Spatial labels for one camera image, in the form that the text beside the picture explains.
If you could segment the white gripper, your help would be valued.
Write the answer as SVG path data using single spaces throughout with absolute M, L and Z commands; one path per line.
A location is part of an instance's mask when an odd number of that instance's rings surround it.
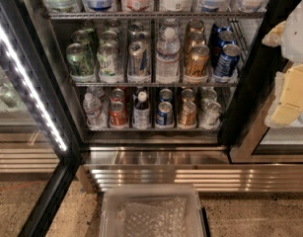
M 303 0 L 285 22 L 280 22 L 264 36 L 262 44 L 281 46 L 283 57 L 302 63 L 284 73 L 278 106 L 270 118 L 277 124 L 289 125 L 303 113 Z

